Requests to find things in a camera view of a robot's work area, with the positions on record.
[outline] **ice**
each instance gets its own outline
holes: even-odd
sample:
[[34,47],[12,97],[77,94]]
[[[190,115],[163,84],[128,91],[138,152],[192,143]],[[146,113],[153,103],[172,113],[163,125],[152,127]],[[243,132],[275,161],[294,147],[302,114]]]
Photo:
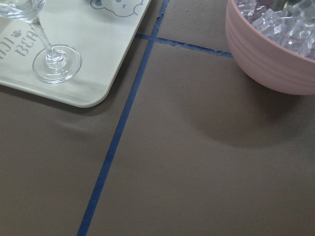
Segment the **ice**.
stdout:
[[315,59],[315,32],[312,32],[307,40],[302,44],[298,54],[306,58]]
[[309,24],[315,24],[315,0],[302,0],[294,7],[301,10],[301,18]]
[[275,0],[256,0],[256,6],[253,14],[249,17],[249,22],[252,23],[262,16],[268,9],[271,8]]
[[276,12],[279,15],[282,24],[283,32],[285,36],[296,24],[296,22],[301,18],[301,9],[288,5],[284,10]]
[[241,14],[247,19],[254,13],[256,0],[235,0]]
[[255,20],[252,26],[275,42],[279,42],[283,37],[284,25],[281,18],[272,9],[268,9],[261,17]]
[[314,30],[314,25],[309,25],[303,20],[298,20],[285,35],[280,45],[297,53]]

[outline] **white tray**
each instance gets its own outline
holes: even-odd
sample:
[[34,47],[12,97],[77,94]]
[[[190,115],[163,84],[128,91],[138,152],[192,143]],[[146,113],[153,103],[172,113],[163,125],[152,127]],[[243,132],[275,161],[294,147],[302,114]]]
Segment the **white tray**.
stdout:
[[108,94],[151,0],[47,0],[40,13],[52,44],[67,44],[82,57],[78,74],[51,85],[33,74],[43,48],[30,26],[0,18],[0,84],[77,107]]

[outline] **bear illustration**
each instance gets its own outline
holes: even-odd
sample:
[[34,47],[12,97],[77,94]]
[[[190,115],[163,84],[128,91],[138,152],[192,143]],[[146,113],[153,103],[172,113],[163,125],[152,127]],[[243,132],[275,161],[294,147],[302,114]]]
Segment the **bear illustration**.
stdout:
[[91,0],[91,7],[106,9],[118,17],[138,15],[142,10],[142,5],[143,0]]

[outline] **paw print icon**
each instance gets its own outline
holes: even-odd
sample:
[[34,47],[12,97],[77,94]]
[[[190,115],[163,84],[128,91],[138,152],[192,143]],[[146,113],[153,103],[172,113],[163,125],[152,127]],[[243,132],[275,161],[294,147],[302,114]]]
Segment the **paw print icon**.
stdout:
[[128,17],[141,13],[143,0],[91,0],[91,7],[105,9],[118,17]]
[[11,36],[14,36],[15,38],[18,38],[20,37],[22,34],[21,34],[21,31],[20,30],[15,30]]

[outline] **glass stem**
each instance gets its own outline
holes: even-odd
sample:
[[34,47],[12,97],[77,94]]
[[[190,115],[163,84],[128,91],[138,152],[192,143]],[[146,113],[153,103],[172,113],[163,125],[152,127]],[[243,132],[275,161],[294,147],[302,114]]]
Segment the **glass stem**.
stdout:
[[44,45],[44,48],[47,52],[46,62],[48,67],[52,69],[61,69],[65,66],[64,53],[59,52],[53,48],[51,43],[49,42],[43,27],[41,26],[39,17],[33,19],[29,25],[38,35],[40,41]]

